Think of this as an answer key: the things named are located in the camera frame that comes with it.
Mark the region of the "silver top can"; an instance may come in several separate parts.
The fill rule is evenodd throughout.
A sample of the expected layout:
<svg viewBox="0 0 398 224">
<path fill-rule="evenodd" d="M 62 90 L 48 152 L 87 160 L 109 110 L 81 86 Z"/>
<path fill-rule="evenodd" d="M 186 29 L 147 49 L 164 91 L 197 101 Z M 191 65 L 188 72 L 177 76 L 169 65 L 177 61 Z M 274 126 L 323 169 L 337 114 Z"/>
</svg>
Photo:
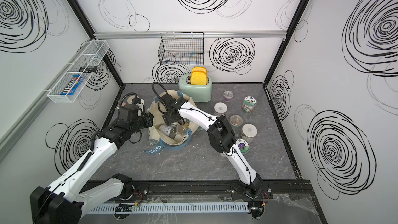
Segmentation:
<svg viewBox="0 0 398 224">
<path fill-rule="evenodd" d="M 173 139 L 176 135 L 176 126 L 163 124 L 159 127 L 159 131 Z"/>
</svg>

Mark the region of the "wide brown seed jar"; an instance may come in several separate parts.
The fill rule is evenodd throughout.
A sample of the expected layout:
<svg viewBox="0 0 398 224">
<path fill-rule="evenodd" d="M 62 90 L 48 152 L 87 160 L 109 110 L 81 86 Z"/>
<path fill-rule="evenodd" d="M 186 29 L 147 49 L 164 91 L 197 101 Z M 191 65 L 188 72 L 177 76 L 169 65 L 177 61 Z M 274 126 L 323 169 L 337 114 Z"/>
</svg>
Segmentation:
<svg viewBox="0 0 398 224">
<path fill-rule="evenodd" d="M 181 142 L 184 139 L 186 128 L 183 125 L 176 126 L 176 135 L 174 140 Z"/>
</svg>

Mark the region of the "beige canvas tote bag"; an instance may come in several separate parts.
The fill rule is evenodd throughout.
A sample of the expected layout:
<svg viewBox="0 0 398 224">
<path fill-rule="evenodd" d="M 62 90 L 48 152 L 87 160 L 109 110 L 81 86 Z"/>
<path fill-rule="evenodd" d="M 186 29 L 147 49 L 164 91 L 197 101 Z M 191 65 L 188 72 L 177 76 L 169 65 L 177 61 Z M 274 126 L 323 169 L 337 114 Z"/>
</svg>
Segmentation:
<svg viewBox="0 0 398 224">
<path fill-rule="evenodd" d="M 183 121 L 183 125 L 178 121 L 167 124 L 161 111 L 165 111 L 165 108 L 156 97 L 148 110 L 148 113 L 153 115 L 153 126 L 149 128 L 149 141 L 155 145 L 145 151 L 150 155 L 159 153 L 164 148 L 176 150 L 185 147 L 199 128 L 198 124 L 188 119 Z"/>
</svg>

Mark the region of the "purple label clear jar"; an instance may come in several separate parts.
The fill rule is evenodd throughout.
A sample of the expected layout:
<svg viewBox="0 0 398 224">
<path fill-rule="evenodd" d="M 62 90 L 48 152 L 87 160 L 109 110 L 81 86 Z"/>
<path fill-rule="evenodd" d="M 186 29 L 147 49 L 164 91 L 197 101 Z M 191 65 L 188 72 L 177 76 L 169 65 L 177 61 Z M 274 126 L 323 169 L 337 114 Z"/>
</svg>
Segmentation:
<svg viewBox="0 0 398 224">
<path fill-rule="evenodd" d="M 225 102 L 231 102 L 234 97 L 234 93 L 230 90 L 227 90 L 223 93 L 223 98 Z"/>
</svg>

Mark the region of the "brown seed clear jar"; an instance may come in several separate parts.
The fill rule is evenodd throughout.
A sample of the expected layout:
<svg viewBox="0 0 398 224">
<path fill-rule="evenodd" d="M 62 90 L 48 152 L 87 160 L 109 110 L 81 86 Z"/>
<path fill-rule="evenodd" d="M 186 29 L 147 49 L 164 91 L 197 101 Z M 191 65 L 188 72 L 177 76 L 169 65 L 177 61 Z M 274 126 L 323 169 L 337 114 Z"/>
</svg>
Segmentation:
<svg viewBox="0 0 398 224">
<path fill-rule="evenodd" d="M 243 125 L 243 118 L 240 115 L 232 115 L 229 122 L 233 128 L 239 128 Z"/>
</svg>

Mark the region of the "white lid glass jar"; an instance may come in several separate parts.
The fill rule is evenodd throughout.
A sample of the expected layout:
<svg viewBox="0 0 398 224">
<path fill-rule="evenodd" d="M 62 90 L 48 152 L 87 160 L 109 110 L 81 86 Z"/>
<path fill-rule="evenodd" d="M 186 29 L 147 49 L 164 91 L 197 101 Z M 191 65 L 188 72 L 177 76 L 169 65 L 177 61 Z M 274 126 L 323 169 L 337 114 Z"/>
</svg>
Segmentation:
<svg viewBox="0 0 398 224">
<path fill-rule="evenodd" d="M 244 124 L 241 129 L 241 138 L 251 144 L 258 134 L 257 128 L 252 124 Z"/>
</svg>

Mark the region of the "green label lid jar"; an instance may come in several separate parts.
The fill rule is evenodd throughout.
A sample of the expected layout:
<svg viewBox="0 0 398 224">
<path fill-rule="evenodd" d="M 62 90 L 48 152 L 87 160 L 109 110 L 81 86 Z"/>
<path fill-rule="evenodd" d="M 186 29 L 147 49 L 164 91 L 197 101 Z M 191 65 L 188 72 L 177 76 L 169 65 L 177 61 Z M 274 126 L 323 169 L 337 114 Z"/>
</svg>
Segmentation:
<svg viewBox="0 0 398 224">
<path fill-rule="evenodd" d="M 257 104 L 257 100 L 252 96 L 247 96 L 244 98 L 242 104 L 242 110 L 246 113 L 251 113 L 254 110 L 254 107 Z"/>
</svg>

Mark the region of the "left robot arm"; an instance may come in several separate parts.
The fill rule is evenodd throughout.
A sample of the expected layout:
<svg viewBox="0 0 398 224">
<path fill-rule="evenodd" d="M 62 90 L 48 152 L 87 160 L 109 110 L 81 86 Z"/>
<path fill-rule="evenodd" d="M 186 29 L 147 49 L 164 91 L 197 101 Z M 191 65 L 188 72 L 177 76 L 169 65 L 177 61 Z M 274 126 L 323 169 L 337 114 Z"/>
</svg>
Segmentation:
<svg viewBox="0 0 398 224">
<path fill-rule="evenodd" d="M 93 136 L 89 150 L 48 187 L 37 187 L 30 195 L 34 224 L 77 224 L 91 210 L 120 197 L 128 200 L 135 194 L 132 179 L 116 174 L 104 183 L 82 191 L 99 167 L 142 129 L 152 126 L 153 116 L 144 103 L 121 104 L 117 119 Z"/>
</svg>

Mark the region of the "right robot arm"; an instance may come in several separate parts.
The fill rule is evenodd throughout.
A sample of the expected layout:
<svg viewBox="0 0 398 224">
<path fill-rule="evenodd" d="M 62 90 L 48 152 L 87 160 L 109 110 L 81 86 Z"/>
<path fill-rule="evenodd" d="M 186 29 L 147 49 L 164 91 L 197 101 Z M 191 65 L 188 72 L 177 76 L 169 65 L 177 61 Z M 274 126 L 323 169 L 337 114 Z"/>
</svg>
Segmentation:
<svg viewBox="0 0 398 224">
<path fill-rule="evenodd" d="M 245 194 L 251 199 L 260 194 L 263 180 L 241 153 L 235 132 L 225 116 L 211 115 L 193 106 L 188 100 L 182 97 L 175 99 L 167 93 L 159 98 L 158 110 L 163 114 L 165 123 L 187 119 L 203 128 L 208 134 L 211 147 L 224 154 L 236 170 L 244 184 Z"/>
</svg>

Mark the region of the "front yellow bread slice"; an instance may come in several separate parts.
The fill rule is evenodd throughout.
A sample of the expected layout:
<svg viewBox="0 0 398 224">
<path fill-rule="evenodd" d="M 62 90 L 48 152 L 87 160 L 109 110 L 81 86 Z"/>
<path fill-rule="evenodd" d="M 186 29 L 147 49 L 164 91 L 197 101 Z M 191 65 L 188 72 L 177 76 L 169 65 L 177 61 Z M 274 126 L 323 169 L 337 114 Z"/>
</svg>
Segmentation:
<svg viewBox="0 0 398 224">
<path fill-rule="evenodd" d="M 207 73 L 204 71 L 193 71 L 191 73 L 190 83 L 197 86 L 206 86 L 208 84 Z"/>
</svg>

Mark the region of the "yellow bread slice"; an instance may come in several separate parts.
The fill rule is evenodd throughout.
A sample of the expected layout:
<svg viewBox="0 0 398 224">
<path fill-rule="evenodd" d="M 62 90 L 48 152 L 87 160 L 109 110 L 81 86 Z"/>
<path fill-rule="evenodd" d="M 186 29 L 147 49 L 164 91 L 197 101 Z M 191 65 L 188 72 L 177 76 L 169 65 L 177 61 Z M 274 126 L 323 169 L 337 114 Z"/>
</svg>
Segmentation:
<svg viewBox="0 0 398 224">
<path fill-rule="evenodd" d="M 190 83 L 197 86 L 206 86 L 208 84 L 207 73 L 204 71 L 193 71 L 191 73 Z"/>
<path fill-rule="evenodd" d="M 192 72 L 196 72 L 196 71 L 200 71 L 200 72 L 203 72 L 203 73 L 207 73 L 207 69 L 204 68 L 204 67 L 200 67 L 200 66 L 194 67 L 194 68 L 192 69 Z"/>
</svg>

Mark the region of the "rear yellow bread slice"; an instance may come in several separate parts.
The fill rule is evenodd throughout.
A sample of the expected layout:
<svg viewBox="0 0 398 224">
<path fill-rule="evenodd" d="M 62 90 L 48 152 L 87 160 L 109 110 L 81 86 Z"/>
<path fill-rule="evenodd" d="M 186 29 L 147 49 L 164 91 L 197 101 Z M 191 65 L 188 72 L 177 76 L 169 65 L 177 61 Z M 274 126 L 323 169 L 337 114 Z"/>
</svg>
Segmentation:
<svg viewBox="0 0 398 224">
<path fill-rule="evenodd" d="M 204 68 L 204 67 L 200 67 L 200 66 L 194 67 L 194 68 L 192 69 L 192 72 L 196 72 L 196 71 L 200 71 L 200 72 L 203 72 L 203 73 L 207 73 L 207 69 Z"/>
</svg>

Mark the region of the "blue candy packet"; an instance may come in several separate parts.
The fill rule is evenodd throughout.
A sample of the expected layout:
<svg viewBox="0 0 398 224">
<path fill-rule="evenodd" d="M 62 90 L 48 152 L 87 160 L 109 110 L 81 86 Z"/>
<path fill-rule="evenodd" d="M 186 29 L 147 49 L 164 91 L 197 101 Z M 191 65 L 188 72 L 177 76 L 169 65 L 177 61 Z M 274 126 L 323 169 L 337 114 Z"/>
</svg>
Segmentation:
<svg viewBox="0 0 398 224">
<path fill-rule="evenodd" d="M 83 83 L 84 78 L 79 75 L 73 75 L 64 90 L 60 93 L 62 96 L 74 95 L 77 88 Z"/>
</svg>

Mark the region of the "black small box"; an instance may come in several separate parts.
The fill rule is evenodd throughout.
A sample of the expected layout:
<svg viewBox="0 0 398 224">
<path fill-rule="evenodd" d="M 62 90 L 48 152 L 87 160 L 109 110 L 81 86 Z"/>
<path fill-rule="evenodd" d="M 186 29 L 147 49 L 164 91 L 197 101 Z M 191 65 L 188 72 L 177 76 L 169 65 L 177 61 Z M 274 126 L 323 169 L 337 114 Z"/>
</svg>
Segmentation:
<svg viewBox="0 0 398 224">
<path fill-rule="evenodd" d="M 89 65 L 89 66 L 86 66 L 86 67 L 82 66 L 79 69 L 79 72 L 80 73 L 94 73 L 94 72 L 96 72 L 97 68 L 98 68 L 98 66 L 96 66 L 96 65 Z"/>
</svg>

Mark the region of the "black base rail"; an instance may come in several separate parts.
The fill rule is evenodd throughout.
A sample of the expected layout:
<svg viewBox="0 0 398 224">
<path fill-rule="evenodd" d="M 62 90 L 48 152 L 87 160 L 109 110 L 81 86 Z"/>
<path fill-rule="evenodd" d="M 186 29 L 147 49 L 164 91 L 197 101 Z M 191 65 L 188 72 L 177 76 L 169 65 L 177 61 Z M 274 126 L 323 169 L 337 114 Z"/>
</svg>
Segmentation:
<svg viewBox="0 0 398 224">
<path fill-rule="evenodd" d="M 248 189 L 239 180 L 134 180 L 136 193 L 128 202 L 149 200 L 154 196 L 217 196 L 222 200 L 243 200 L 262 202 L 277 195 L 309 196 L 315 192 L 308 180 L 264 180 L 261 192 L 254 199 L 249 198 Z"/>
</svg>

